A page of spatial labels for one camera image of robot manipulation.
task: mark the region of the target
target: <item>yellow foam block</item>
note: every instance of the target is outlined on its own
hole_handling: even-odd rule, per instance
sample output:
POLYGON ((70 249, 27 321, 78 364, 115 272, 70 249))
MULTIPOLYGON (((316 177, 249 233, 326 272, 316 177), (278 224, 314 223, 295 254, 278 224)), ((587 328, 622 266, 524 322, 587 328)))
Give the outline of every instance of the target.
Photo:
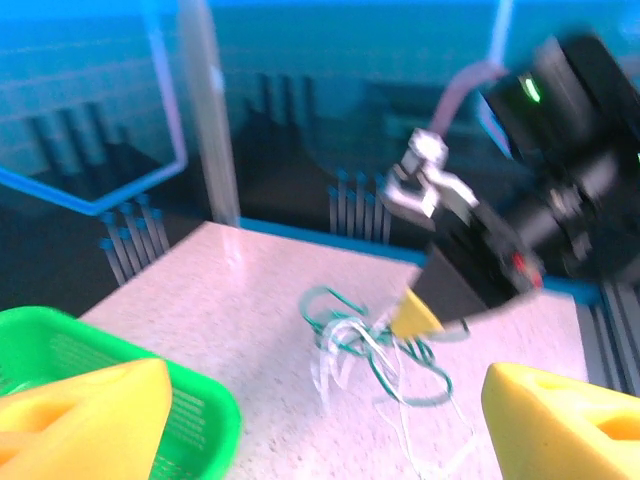
POLYGON ((391 332, 401 340, 408 340, 443 330, 431 309, 412 290, 407 291, 391 322, 391 332))
POLYGON ((171 408, 160 359, 0 398, 0 479, 148 479, 171 408))
POLYGON ((638 398, 498 363, 482 408, 505 480, 640 478, 638 398))

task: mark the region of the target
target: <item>table surface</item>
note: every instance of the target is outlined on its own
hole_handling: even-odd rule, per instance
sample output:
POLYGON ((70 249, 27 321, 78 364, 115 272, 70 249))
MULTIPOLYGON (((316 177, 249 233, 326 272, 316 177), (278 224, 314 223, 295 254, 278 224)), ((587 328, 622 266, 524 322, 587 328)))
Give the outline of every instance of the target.
MULTIPOLYGON (((366 362, 356 363, 347 390, 332 387, 331 410, 323 410, 310 373, 314 336, 298 300, 310 287, 328 285, 366 304, 375 320, 417 272, 410 264, 205 223, 83 320, 229 388, 244 420, 230 478, 415 479, 396 432, 372 405, 382 391, 366 362)), ((479 438, 451 478, 498 479, 480 404, 489 364, 518 362, 587 380, 585 355, 573 300, 547 292, 476 319, 471 331, 462 343, 433 345, 479 438)), ((407 372, 408 393, 441 388, 426 370, 407 365, 407 372)), ((397 404, 379 409, 399 422, 397 404)), ((448 462, 469 437, 451 404, 412 409, 409 424, 422 462, 448 462)))

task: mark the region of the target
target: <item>green plastic basket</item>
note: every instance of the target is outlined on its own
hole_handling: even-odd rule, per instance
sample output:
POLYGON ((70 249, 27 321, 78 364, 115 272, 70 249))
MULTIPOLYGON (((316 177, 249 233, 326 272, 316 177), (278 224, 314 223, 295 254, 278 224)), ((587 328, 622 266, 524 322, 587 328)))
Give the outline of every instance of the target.
MULTIPOLYGON (((50 308, 0 312, 0 395, 149 357, 158 356, 50 308)), ((173 404, 150 478, 222 478, 240 439, 238 405, 215 380, 167 367, 173 404)))

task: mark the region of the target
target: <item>green wire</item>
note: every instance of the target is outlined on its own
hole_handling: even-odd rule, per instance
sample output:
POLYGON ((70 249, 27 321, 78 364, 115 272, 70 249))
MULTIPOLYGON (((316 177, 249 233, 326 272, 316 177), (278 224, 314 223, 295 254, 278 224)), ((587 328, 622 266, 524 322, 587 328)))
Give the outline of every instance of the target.
MULTIPOLYGON (((366 317, 368 315, 368 310, 366 306, 357 305, 346 297, 338 293, 332 288, 320 286, 314 287, 308 290, 300 299, 300 314, 306 320, 306 322, 311 326, 313 332, 316 335, 316 345, 322 348, 321 345, 321 337, 323 335, 324 328, 331 322, 335 320, 342 320, 353 317, 366 317), (323 295, 330 295, 345 305, 349 310, 353 313, 347 313, 345 311, 328 309, 320 312, 317 317, 312 317, 309 314, 309 307, 311 303, 318 297, 323 295)), ((389 327, 386 327, 384 330, 377 332, 374 331, 371 327, 366 327, 366 332, 378 343, 378 345, 389 347, 393 345, 393 334, 389 327)), ((460 341, 469 336, 469 329, 465 322, 463 322, 463 332, 454 333, 451 335, 448 334, 438 334, 437 341, 440 342, 451 342, 451 341, 460 341)), ((369 361, 369 365, 371 370, 373 371, 375 377, 380 382, 380 385, 384 389, 384 391, 391 396, 393 399, 399 402, 404 402, 405 404, 412 407, 434 407, 437 405, 442 405, 449 401, 451 396, 453 395, 453 382, 451 378, 442 368, 440 368, 435 363, 435 355, 433 350, 427 345, 423 340, 417 338, 414 339, 413 342, 405 342, 399 343, 398 347, 400 350, 405 353, 411 360, 416 362, 421 367, 424 367, 434 374, 441 377, 446 383, 446 389, 444 392, 440 394, 426 397, 426 398, 398 398, 395 393, 395 389, 393 385, 390 384, 389 380, 385 375, 383 375, 380 367, 376 364, 375 361, 375 352, 373 349, 364 341, 362 336, 358 335, 354 339, 342 343, 336 342, 338 348, 346 353, 351 355, 355 355, 356 357, 366 357, 369 361)))

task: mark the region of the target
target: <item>green led light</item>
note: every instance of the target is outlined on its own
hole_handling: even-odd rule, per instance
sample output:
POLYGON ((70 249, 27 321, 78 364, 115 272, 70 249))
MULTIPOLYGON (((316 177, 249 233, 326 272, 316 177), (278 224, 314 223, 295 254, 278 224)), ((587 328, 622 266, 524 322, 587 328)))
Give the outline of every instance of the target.
POLYGON ((536 103, 540 103, 540 92, 538 92, 538 88, 533 82, 533 79, 525 78, 522 86, 524 87, 524 91, 527 93, 531 100, 536 103))

